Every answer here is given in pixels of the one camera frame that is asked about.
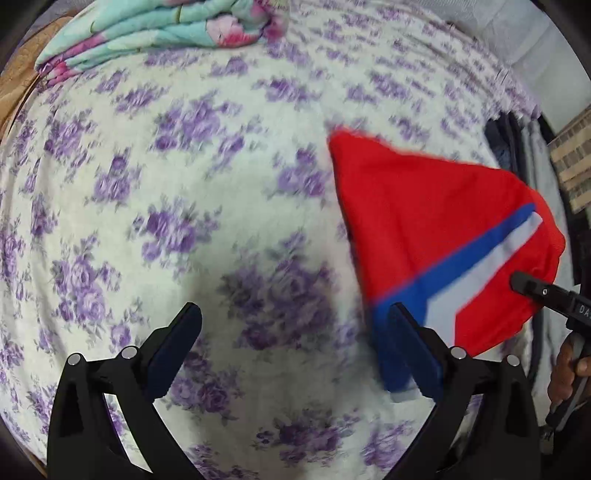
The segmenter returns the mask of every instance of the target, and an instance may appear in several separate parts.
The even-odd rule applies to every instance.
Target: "blue stripe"
[[[533,203],[516,210],[497,226],[483,233],[466,246],[417,276],[407,286],[388,294],[372,308],[372,336],[378,354],[378,366],[386,390],[398,391],[408,384],[410,371],[404,365],[393,341],[389,338],[388,310],[393,303],[402,302],[415,320],[424,325],[427,302],[430,297],[461,277],[535,211]]]

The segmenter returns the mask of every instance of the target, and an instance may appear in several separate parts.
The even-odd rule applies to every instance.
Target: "blue gripper pad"
[[[162,329],[166,335],[148,366],[144,390],[148,398],[153,400],[166,395],[185,357],[201,333],[202,325],[199,307],[187,303],[169,327]]]
[[[438,402],[443,396],[443,369],[421,339],[419,328],[396,305],[390,307],[388,340],[407,364],[421,393]]]

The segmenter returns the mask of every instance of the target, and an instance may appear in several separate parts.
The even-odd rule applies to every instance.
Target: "bed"
[[[193,301],[202,335],[155,406],[206,478],[382,478],[432,403],[378,378],[326,137],[497,167],[500,109],[540,113],[481,43],[370,0],[296,0],[279,43],[143,51],[33,92],[0,145],[12,435],[45,461],[67,356],[139,345]]]

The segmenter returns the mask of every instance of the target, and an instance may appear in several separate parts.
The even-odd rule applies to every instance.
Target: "folded blanket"
[[[35,62],[48,86],[151,47],[240,47],[287,29],[287,0],[97,0]]]

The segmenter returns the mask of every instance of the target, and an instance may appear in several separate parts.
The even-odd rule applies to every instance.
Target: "finger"
[[[557,365],[568,365],[573,358],[573,346],[568,342],[564,342],[560,347],[560,353],[556,357]]]
[[[583,358],[577,362],[577,375],[591,377],[591,358]]]
[[[573,387],[557,382],[552,382],[548,387],[548,396],[552,404],[558,406],[573,394]]]
[[[554,383],[572,385],[574,382],[574,372],[569,364],[556,365],[552,370],[550,380]]]

